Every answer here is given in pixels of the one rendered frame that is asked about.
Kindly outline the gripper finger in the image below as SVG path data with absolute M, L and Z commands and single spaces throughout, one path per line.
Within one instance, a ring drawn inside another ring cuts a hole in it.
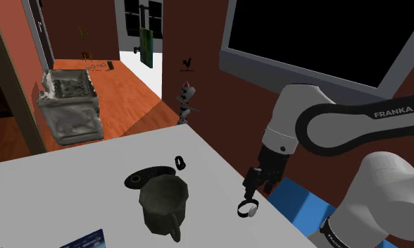
M 250 167 L 242 183 L 242 185 L 245 187 L 244 198 L 247 200 L 252 199 L 256 189 L 262 183 L 263 183 L 262 170 L 260 168 Z
M 270 194 L 278 185 L 278 181 L 269 180 L 264 184 L 263 191 L 266 194 Z

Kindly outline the blue robot stand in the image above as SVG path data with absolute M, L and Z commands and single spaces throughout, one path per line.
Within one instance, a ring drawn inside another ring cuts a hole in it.
M 303 235 L 319 229 L 336 208 L 289 178 L 271 192 L 268 201 Z

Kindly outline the dark grey mug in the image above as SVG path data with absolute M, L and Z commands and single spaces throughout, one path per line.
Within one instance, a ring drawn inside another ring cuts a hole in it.
M 188 185 L 180 177 L 160 175 L 150 179 L 139 194 L 147 228 L 153 234 L 170 235 L 179 242 L 188 198 Z

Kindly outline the white rocket figure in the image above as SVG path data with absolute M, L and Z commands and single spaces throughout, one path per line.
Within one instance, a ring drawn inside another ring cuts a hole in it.
M 194 96 L 195 88 L 192 87 L 187 80 L 182 85 L 181 97 L 176 97 L 180 103 L 180 117 L 177 122 L 178 125 L 187 124 L 187 117 L 192 111 L 199 113 L 199 110 L 189 107 L 189 100 Z

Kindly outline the black flat round lid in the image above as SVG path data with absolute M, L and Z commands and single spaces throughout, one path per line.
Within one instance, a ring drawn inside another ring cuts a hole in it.
M 131 190 L 140 190 L 152 178 L 160 175 L 176 175 L 176 170 L 169 166 L 152 166 L 138 170 L 129 175 L 124 185 Z

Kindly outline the large grey-framed window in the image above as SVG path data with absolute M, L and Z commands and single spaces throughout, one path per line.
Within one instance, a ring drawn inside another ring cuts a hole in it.
M 219 67 L 275 93 L 390 99 L 414 68 L 414 0 L 230 0 Z

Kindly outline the grey open box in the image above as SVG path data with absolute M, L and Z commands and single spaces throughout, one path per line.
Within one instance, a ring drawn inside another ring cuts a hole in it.
M 104 138 L 99 98 L 85 69 L 46 70 L 37 105 L 59 145 Z

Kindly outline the grey-framed paned window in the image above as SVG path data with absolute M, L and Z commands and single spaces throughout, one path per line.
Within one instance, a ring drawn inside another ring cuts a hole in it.
M 140 45 L 140 28 L 153 32 L 153 52 L 163 52 L 163 0 L 114 0 L 120 51 Z

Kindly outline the potted plant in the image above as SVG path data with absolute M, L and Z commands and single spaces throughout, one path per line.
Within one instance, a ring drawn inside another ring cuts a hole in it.
M 92 54 L 89 50 L 86 49 L 86 42 L 85 42 L 85 38 L 87 36 L 87 33 L 84 31 L 83 28 L 81 27 L 77 27 L 78 29 L 78 33 L 80 35 L 80 38 L 82 40 L 82 46 L 83 46 L 83 51 L 81 52 L 82 54 L 82 59 L 87 61 L 87 60 L 92 60 Z

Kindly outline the black rooster wall ornament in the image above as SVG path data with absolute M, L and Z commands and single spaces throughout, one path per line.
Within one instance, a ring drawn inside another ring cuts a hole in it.
M 194 72 L 194 70 L 191 70 L 189 67 L 191 65 L 191 58 L 188 58 L 187 60 L 183 60 L 182 64 L 185 66 L 185 68 L 180 69 L 180 72 Z

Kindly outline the green wall picture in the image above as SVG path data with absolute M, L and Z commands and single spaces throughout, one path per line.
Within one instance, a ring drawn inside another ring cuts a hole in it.
M 153 68 L 153 31 L 146 28 L 139 29 L 140 34 L 140 61 L 147 67 Z

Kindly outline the brown door frame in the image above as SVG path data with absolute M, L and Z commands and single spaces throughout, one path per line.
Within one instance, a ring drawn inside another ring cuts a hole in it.
M 43 75 L 21 0 L 0 0 L 0 87 L 31 155 L 47 152 L 34 100 Z

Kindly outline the dark door with grey frame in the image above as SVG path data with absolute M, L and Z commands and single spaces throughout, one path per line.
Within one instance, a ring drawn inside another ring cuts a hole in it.
M 43 70 L 54 68 L 54 55 L 42 14 L 41 0 L 21 0 Z

